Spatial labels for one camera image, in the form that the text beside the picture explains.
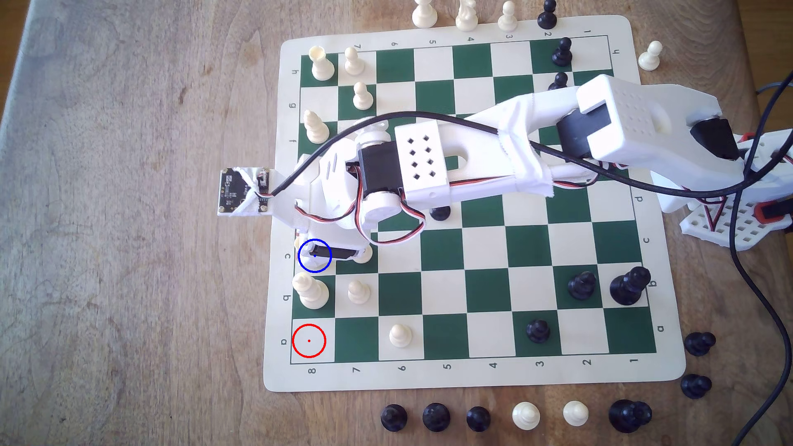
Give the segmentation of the white plastic gripper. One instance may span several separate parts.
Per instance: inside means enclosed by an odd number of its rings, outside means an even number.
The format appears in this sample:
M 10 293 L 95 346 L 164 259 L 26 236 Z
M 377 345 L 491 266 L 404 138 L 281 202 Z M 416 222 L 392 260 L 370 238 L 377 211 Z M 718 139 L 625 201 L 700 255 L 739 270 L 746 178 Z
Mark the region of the white plastic gripper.
M 358 159 L 356 144 L 334 144 L 322 157 L 313 161 L 297 179 L 297 205 L 308 214 L 322 218 L 341 217 L 354 204 L 358 179 L 347 171 L 347 162 Z M 297 247 L 310 239 L 326 242 L 331 248 L 365 248 L 366 239 L 355 228 L 354 215 L 332 223 L 319 223 L 298 217 L 300 234 Z M 337 259 L 320 257 L 319 265 L 364 264 L 367 257 Z

